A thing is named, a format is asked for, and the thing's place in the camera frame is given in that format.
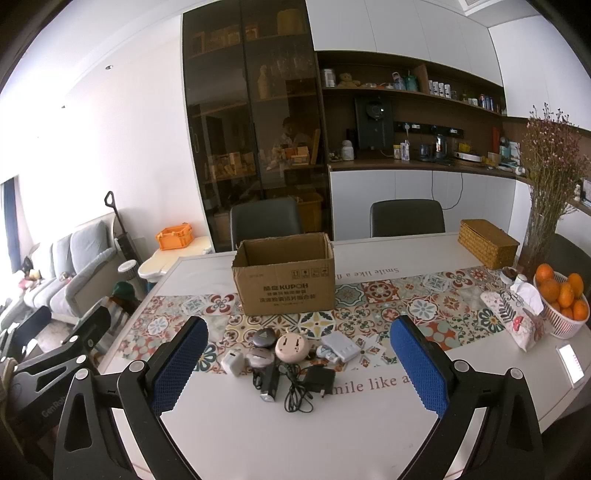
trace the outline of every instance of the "white power strip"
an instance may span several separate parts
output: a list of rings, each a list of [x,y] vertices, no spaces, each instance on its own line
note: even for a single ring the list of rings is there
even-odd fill
[[[322,337],[320,341],[336,353],[343,363],[355,358],[361,351],[359,345],[340,332],[332,332]]]

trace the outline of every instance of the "white plastic basket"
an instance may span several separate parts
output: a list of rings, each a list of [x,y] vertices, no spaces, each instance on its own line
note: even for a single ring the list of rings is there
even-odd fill
[[[560,284],[566,282],[567,277],[565,277],[562,273],[554,272],[554,279]],[[534,287],[538,288],[535,277]],[[575,300],[583,300],[587,304],[587,311],[589,311],[589,302],[587,301],[585,295],[581,295]],[[585,323],[587,323],[587,320],[589,320],[589,314],[587,314],[587,318],[585,320],[571,320],[568,317],[562,315],[560,312],[554,310],[544,297],[542,297],[542,301],[544,302],[544,311],[542,312],[542,315],[552,324],[552,327],[554,327],[554,331],[550,333],[556,338],[566,340],[568,338],[574,337],[579,329],[585,325]]]

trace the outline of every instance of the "wooden backsplash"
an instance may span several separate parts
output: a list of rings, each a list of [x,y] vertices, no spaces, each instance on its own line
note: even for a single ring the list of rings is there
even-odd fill
[[[354,95],[344,92],[342,95],[325,95],[324,111],[330,150],[340,150],[346,138],[348,128],[356,128]],[[394,122],[417,122],[441,125],[444,127],[461,128],[464,139],[469,140],[472,148],[479,155],[487,155],[492,149],[492,128],[502,128],[502,117],[491,115],[478,109],[458,105],[453,102],[443,104],[430,99],[392,97],[392,116]],[[395,133],[394,141],[405,140],[405,133]],[[421,143],[434,143],[432,135],[410,134],[411,158],[418,157]],[[372,150],[359,151],[359,158],[379,158],[380,152]]]

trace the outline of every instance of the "power adapter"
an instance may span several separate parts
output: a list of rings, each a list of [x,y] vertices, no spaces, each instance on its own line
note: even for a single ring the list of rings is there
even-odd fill
[[[321,365],[313,365],[306,372],[304,377],[304,386],[308,392],[319,393],[324,398],[324,394],[332,394],[333,384],[335,383],[335,371],[325,368]]]
[[[279,385],[279,369],[273,363],[265,368],[262,375],[261,398],[268,402],[275,401],[277,385]]]

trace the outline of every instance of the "cardboard box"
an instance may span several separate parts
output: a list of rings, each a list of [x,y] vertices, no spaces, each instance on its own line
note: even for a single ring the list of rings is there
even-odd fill
[[[335,257],[325,233],[244,240],[232,271],[247,315],[335,307]]]

